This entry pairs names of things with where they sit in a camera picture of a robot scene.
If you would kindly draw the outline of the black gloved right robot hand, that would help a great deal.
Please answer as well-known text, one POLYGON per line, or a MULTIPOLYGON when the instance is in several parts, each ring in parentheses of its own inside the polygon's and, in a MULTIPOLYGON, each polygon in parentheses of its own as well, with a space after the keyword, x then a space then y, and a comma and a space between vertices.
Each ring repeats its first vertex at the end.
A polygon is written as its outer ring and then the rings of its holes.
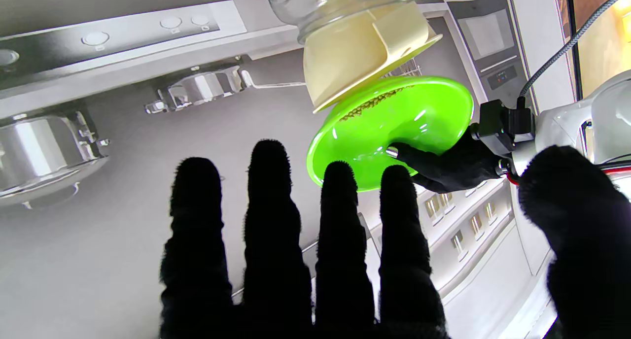
MULTIPOLYGON (((303 261, 290 162, 261 140, 248 168, 243 302, 235 305, 222 240, 222 188, 214 164, 176 169, 172 236, 160 277, 163 339, 447 339, 430 278, 412 176, 403 162, 381 177, 380 319, 367 276, 357 186, 345 162, 329 164, 320 198, 316 300, 303 261)), ((519 204, 554 251, 547 287, 564 339, 630 337, 630 201, 570 146, 539 152, 519 179, 519 204)))

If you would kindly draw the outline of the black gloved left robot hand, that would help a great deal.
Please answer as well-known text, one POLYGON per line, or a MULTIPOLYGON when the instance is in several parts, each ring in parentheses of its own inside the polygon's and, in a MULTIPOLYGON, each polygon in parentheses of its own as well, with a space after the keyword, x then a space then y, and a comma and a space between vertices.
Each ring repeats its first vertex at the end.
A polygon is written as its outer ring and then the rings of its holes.
POLYGON ((496 168, 501 157, 492 153, 471 132, 465 132, 459 141, 442 155, 424 152, 405 143, 393 143, 386 153, 417 173, 412 181, 424 189, 446 194, 474 189, 485 180, 498 179, 496 168))

